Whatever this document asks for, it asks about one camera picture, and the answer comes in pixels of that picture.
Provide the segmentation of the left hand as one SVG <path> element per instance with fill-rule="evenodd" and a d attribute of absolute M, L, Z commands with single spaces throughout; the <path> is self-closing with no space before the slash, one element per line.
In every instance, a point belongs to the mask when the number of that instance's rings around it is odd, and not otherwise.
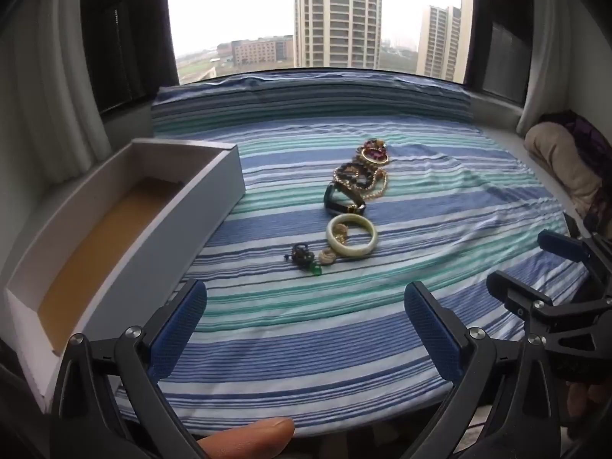
<path fill-rule="evenodd" d="M 245 427 L 232 428 L 197 441 L 208 457 L 275 458 L 295 433 L 291 418 L 268 418 Z"/>

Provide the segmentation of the right hand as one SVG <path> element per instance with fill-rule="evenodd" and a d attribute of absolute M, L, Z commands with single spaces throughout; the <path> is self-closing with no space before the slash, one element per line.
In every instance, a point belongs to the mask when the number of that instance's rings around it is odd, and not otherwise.
<path fill-rule="evenodd" d="M 591 428 L 611 400 L 611 386 L 567 382 L 566 410 L 568 427 Z"/>

